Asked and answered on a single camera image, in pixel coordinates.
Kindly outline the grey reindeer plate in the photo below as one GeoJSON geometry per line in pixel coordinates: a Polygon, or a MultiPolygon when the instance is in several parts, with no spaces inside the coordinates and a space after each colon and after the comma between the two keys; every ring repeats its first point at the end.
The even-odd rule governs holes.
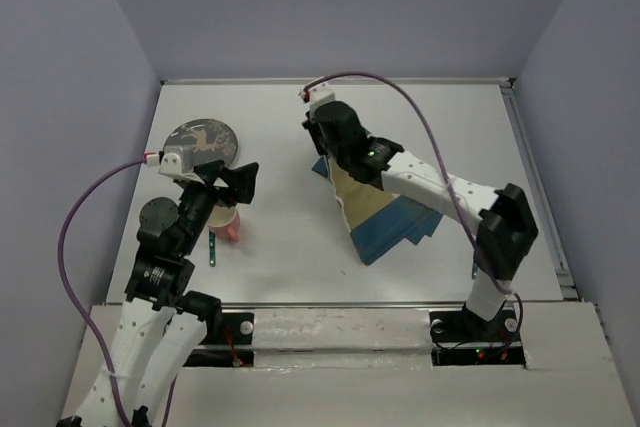
{"type": "Polygon", "coordinates": [[[211,119],[194,119],[176,127],[167,137],[164,148],[184,147],[193,151],[195,165],[222,160],[231,167],[239,150],[236,133],[226,123],[211,119]]]}

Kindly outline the pink mug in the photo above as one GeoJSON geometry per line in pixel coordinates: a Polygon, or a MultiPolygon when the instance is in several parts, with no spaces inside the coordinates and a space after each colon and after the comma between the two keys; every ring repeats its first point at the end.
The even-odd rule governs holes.
{"type": "Polygon", "coordinates": [[[207,226],[217,238],[232,243],[239,242],[240,216],[235,206],[216,206],[209,216],[207,226]]]}

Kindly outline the fork with teal handle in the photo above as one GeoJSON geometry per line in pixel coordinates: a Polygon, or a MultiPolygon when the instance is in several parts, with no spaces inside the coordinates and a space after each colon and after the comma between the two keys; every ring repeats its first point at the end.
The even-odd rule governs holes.
{"type": "Polygon", "coordinates": [[[217,264],[216,235],[211,229],[208,230],[208,252],[209,266],[214,268],[217,264]]]}

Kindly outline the blue beige checked placemat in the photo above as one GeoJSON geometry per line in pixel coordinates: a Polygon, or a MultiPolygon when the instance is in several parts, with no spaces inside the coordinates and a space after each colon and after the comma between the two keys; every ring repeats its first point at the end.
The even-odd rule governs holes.
{"type": "Polygon", "coordinates": [[[378,261],[404,240],[417,245],[433,236],[442,220],[440,212],[406,196],[356,182],[325,156],[318,158],[312,171],[331,183],[347,232],[365,265],[378,261]]]}

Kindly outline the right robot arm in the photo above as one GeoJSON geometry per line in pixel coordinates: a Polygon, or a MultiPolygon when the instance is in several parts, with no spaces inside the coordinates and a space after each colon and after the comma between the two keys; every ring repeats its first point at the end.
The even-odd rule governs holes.
{"type": "Polygon", "coordinates": [[[311,103],[303,126],[327,161],[335,191],[404,197],[460,223],[479,269],[460,326],[473,339],[491,333],[538,236],[524,190],[512,183],[484,186],[444,173],[400,144],[371,135],[356,111],[334,97],[311,103]]]}

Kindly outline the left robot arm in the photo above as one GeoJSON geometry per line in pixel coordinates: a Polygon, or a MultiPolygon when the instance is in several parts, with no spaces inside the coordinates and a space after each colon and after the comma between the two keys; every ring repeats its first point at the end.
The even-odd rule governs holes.
{"type": "Polygon", "coordinates": [[[201,342],[215,339],[223,323],[219,298],[187,286],[195,269],[190,255],[218,205],[252,202],[259,165],[229,168],[222,161],[192,166],[185,155],[160,151],[126,162],[97,179],[75,202],[57,244],[60,280],[93,333],[103,364],[81,405],[60,426],[150,426],[169,420],[180,370],[201,342]],[[73,217],[105,181],[146,166],[177,184],[177,201],[157,197],[139,213],[138,249],[126,284],[114,337],[107,341],[74,292],[65,265],[73,217]]]}

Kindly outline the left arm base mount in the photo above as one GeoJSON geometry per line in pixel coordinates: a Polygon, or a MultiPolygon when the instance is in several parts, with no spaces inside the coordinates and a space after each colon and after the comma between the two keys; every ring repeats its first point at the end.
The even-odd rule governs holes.
{"type": "Polygon", "coordinates": [[[254,313],[226,312],[215,331],[189,354],[185,367],[244,368],[252,367],[254,350],[254,313]]]}

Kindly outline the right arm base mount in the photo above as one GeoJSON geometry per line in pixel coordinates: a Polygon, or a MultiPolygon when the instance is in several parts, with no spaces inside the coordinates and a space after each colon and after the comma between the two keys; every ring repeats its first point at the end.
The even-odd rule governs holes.
{"type": "Polygon", "coordinates": [[[461,310],[430,313],[431,359],[435,367],[526,364],[519,319],[503,309],[487,326],[466,324],[461,310]]]}

